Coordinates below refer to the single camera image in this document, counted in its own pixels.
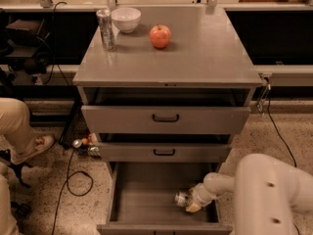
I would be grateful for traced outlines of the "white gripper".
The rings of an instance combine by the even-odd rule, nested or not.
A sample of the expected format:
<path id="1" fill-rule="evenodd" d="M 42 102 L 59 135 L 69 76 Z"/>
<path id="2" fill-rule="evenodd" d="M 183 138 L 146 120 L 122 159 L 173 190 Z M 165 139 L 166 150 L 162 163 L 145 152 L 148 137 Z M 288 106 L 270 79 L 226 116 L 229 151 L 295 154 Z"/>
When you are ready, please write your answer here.
<path id="1" fill-rule="evenodd" d="M 190 202 L 186 207 L 185 211 L 194 213 L 198 212 L 201 208 L 209 205 L 213 200 L 217 199 L 214 193 L 209 192 L 204 188 L 202 183 L 197 184 L 191 190 L 192 202 Z"/>

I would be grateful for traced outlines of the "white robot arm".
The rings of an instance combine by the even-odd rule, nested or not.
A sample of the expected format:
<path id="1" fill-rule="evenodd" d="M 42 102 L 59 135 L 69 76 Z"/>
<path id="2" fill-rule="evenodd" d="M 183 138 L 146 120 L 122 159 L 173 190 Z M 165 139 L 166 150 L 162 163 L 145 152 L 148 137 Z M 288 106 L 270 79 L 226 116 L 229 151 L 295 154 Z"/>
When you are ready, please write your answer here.
<path id="1" fill-rule="evenodd" d="M 235 235 L 297 235 L 292 215 L 313 212 L 313 176 L 263 154 L 243 157 L 234 176 L 207 174 L 190 189 L 186 211 L 227 192 L 234 194 Z"/>

